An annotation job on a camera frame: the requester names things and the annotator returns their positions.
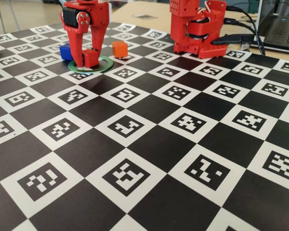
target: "red robot arm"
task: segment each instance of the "red robot arm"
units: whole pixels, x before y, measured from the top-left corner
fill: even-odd
[[[212,45],[220,37],[226,2],[209,0],[210,10],[199,10],[199,0],[171,0],[171,38],[174,52],[198,54],[199,58],[223,56],[226,45]]]
[[[64,3],[61,16],[67,31],[73,59],[78,67],[98,65],[98,58],[109,24],[110,8],[107,2],[77,0]],[[92,49],[82,50],[82,36],[91,28]]]

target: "green circular target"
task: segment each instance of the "green circular target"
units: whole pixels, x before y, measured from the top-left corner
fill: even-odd
[[[74,71],[76,73],[80,73],[80,74],[93,74],[93,73],[98,73],[98,72],[103,72],[103,71],[107,71],[109,70],[113,64],[114,64],[114,61],[111,59],[111,58],[108,58],[106,56],[100,56],[99,58],[99,61],[101,60],[104,60],[106,61],[106,65],[104,66],[100,66],[98,65],[98,67],[96,69],[92,69],[92,70],[81,70],[81,69],[78,69],[75,61],[71,61],[69,64],[68,64],[68,68],[71,70],[71,71]]]

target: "checkerboard mat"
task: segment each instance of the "checkerboard mat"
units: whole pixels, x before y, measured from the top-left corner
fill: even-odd
[[[288,61],[111,23],[114,66],[77,74],[67,40],[0,36],[0,231],[289,231]]]

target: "wooden table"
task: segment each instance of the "wooden table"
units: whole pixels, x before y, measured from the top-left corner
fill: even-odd
[[[156,17],[156,19],[143,20],[133,17],[133,15],[139,14],[148,14],[150,16]],[[243,16],[243,14],[236,12],[226,12],[226,17],[229,18],[235,18],[239,20],[241,19],[241,16]],[[169,4],[147,1],[129,2],[115,11],[112,15],[112,18],[113,22],[128,23],[170,33],[171,13],[169,12]],[[239,26],[224,25],[221,31],[221,36],[225,34],[240,33],[250,33],[250,31]],[[241,49],[239,45],[231,45],[230,48],[233,50]],[[252,53],[260,54],[258,48],[250,48],[250,51]],[[266,49],[266,55],[289,61],[289,53]]]

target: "cable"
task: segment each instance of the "cable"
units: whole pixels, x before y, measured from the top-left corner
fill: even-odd
[[[256,27],[256,24],[255,22],[253,21],[253,19],[251,18],[251,16],[246,13],[244,10],[242,10],[241,8],[239,7],[236,7],[236,6],[227,6],[226,10],[228,11],[236,11],[236,12],[240,12],[240,13],[243,13],[245,14],[251,21],[252,21],[252,24],[254,26],[254,29],[255,29],[255,36],[256,36],[256,40],[257,40],[257,44],[258,44],[258,48],[259,48],[259,51],[261,53],[261,55],[265,55],[265,49],[264,49],[264,45],[263,45],[263,42],[259,36],[259,33],[258,33],[258,30],[257,30],[257,27]]]

